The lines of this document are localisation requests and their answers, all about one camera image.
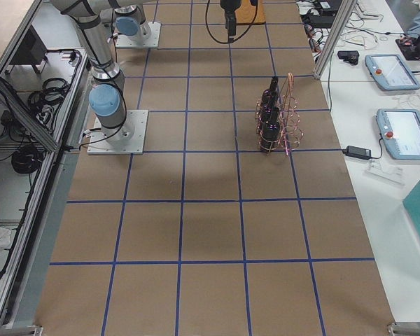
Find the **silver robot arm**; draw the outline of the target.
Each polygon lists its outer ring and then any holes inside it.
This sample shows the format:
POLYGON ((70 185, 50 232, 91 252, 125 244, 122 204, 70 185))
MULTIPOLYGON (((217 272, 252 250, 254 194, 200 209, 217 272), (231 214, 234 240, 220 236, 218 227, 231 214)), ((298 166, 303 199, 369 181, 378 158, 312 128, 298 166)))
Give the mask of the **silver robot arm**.
POLYGON ((151 28, 146 21, 142 4, 117 8, 113 12, 116 15, 115 25, 118 32, 137 46, 141 46, 151 37, 151 28))
MULTIPOLYGON (((73 20, 76 34, 81 46, 85 49, 92 65, 92 77, 97 82, 105 84, 122 78, 122 85, 125 77, 120 70, 120 65, 111 55, 108 39, 113 37, 106 35, 101 20, 103 11, 115 13, 115 19, 111 19, 111 24, 116 22, 116 26, 125 23, 125 27, 116 29, 129 40, 143 45, 152 37, 149 22, 146 21, 144 13, 144 3, 152 1, 50 1, 61 15, 66 15, 73 20)), ((219 1, 220 7, 224 11, 225 29, 227 30, 227 40, 220 41, 212 33, 208 23, 208 12, 211 1, 207 1, 204 15, 205 27, 208 35, 216 43, 227 45, 237 42, 255 24, 258 16, 258 1, 250 1, 250 6, 255 9, 255 13, 248 23, 245 31, 237 36, 237 11, 242 7, 242 1, 219 1)))

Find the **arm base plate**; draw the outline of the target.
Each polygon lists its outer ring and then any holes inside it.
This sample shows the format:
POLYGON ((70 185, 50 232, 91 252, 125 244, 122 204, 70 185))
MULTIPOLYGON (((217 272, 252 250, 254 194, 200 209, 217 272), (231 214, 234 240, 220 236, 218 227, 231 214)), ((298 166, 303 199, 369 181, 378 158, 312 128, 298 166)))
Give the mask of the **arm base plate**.
POLYGON ((140 155, 144 151, 147 123, 148 110, 129 110, 125 124, 116 135, 105 140, 106 137, 112 135, 109 129, 92 133, 90 137, 92 144, 87 147, 87 153, 90 155, 130 153, 140 155))
POLYGON ((119 49, 145 49, 157 48, 160 39, 160 22, 144 22, 139 24, 132 18, 117 21, 118 39, 116 48, 119 49))

